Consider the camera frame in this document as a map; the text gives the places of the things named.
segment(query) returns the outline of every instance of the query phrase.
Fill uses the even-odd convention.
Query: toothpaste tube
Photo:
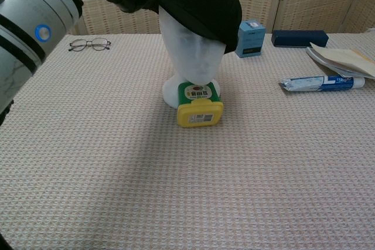
[[[288,91],[337,91],[364,86],[363,77],[317,76],[281,80]]]

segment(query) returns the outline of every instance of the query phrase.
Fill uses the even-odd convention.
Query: green label
[[[213,102],[220,102],[216,89],[213,83],[208,85],[199,86],[190,82],[185,82],[178,87],[179,105],[190,104],[196,99],[210,99]]]

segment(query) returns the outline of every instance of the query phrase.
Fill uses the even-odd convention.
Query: yellow lid
[[[183,104],[178,107],[177,123],[182,127],[215,125],[223,114],[223,108],[222,102],[196,99],[190,104]]]

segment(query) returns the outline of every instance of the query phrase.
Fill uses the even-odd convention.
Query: barcode
[[[189,123],[212,122],[213,114],[191,115]]]
[[[212,114],[210,114],[210,115],[206,115],[206,116],[204,117],[204,122],[211,122],[211,121],[212,121],[212,118],[213,118],[213,115],[212,115]]]

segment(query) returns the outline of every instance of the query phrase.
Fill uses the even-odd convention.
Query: white paper
[[[370,79],[375,79],[375,77],[373,76],[370,76],[362,72],[358,72],[356,70],[351,69],[350,67],[345,67],[335,61],[328,60],[311,47],[307,47],[306,52],[314,61],[333,70],[334,72],[340,74],[342,77],[366,77]]]
[[[327,49],[319,47],[313,43],[311,46],[324,58],[335,61],[342,66],[361,73],[375,76],[375,62],[366,60],[349,49]]]

